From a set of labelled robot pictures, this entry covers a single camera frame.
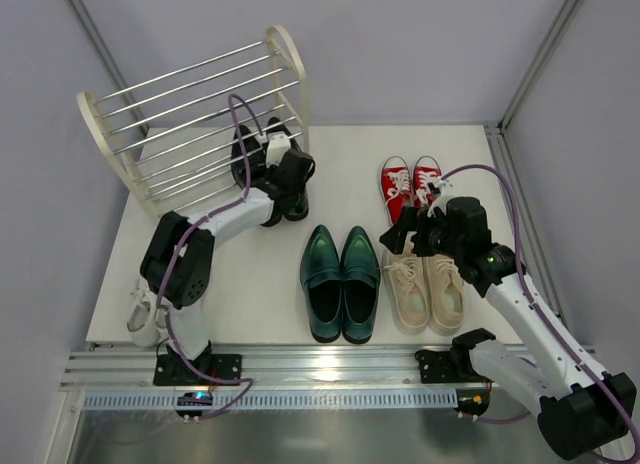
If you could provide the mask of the beige lace sneaker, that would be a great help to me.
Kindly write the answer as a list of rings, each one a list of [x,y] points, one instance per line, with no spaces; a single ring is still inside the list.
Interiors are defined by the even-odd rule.
[[[401,255],[385,251],[382,276],[396,328],[406,335],[422,333],[431,316],[422,260],[408,248]]]
[[[454,335],[465,317],[464,281],[454,261],[444,255],[423,259],[431,309],[430,327],[439,335]]]

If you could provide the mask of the red canvas sneaker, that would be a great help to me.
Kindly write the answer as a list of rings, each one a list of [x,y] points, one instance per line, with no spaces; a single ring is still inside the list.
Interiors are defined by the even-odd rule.
[[[384,162],[380,186],[390,223],[395,224],[402,210],[414,205],[412,175],[403,158],[391,156]]]
[[[421,156],[412,171],[414,202],[419,207],[429,207],[437,195],[433,185],[442,175],[438,162],[432,156]]]

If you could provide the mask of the white sneaker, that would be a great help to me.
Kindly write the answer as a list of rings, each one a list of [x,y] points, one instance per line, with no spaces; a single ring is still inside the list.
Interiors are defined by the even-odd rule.
[[[151,348],[168,336],[164,313],[145,279],[136,279],[130,295],[134,306],[126,323],[127,331],[134,345]]]

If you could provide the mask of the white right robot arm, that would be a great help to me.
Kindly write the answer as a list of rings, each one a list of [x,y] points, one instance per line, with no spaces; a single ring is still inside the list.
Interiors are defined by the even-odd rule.
[[[535,362],[524,362],[478,329],[454,346],[460,370],[497,383],[519,401],[559,457],[572,460],[639,436],[631,420],[634,383],[624,373],[607,371],[569,333],[514,251],[493,241],[478,199],[445,198],[429,210],[406,206],[379,241],[393,254],[411,242],[418,257],[453,259],[462,279],[506,319]]]

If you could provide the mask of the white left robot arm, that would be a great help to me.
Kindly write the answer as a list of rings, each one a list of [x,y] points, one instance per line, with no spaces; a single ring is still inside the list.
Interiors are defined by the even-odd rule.
[[[140,275],[165,316],[170,347],[189,366],[210,350],[200,299],[211,277],[214,252],[256,226],[273,225],[302,198],[315,172],[307,153],[288,150],[238,197],[198,218],[164,214],[140,265]]]

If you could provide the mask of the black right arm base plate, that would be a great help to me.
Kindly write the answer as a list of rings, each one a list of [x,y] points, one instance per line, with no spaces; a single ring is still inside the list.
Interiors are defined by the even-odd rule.
[[[414,354],[422,384],[448,384],[458,381],[449,351],[418,350]]]

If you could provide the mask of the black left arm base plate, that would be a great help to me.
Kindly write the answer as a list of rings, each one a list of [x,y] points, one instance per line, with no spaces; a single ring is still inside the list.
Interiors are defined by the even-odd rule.
[[[241,378],[242,364],[240,354],[209,354],[191,363],[198,370],[194,373],[178,354],[170,352],[156,359],[152,382],[159,387],[211,385],[212,382],[203,379],[201,374],[218,380],[236,381]]]

